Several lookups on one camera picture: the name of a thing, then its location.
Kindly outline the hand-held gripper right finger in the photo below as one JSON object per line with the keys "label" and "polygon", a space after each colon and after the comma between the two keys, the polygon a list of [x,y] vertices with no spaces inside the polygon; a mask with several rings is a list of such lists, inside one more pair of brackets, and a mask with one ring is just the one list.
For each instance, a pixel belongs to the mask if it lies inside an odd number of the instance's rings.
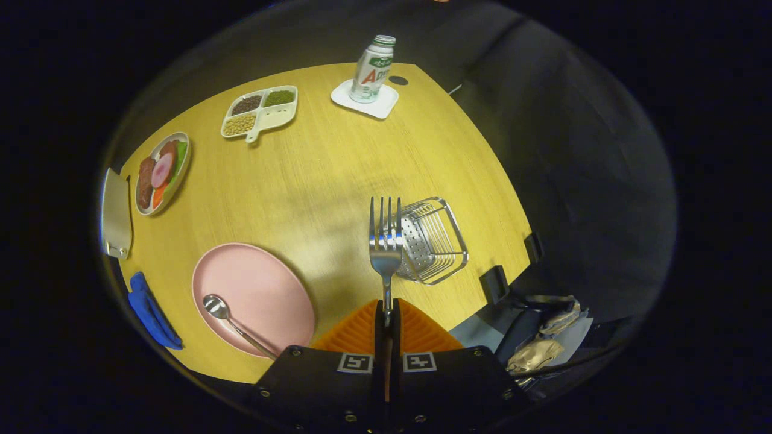
{"label": "hand-held gripper right finger", "polygon": [[390,432],[501,432],[530,411],[491,349],[449,348],[452,336],[405,300],[389,338]]}

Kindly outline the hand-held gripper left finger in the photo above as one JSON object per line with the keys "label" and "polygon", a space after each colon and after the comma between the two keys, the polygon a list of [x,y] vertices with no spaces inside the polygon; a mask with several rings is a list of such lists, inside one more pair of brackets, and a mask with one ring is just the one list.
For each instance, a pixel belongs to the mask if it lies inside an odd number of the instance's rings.
{"label": "hand-held gripper left finger", "polygon": [[377,432],[386,409],[382,302],[309,347],[287,346],[253,388],[253,408],[284,432]]}

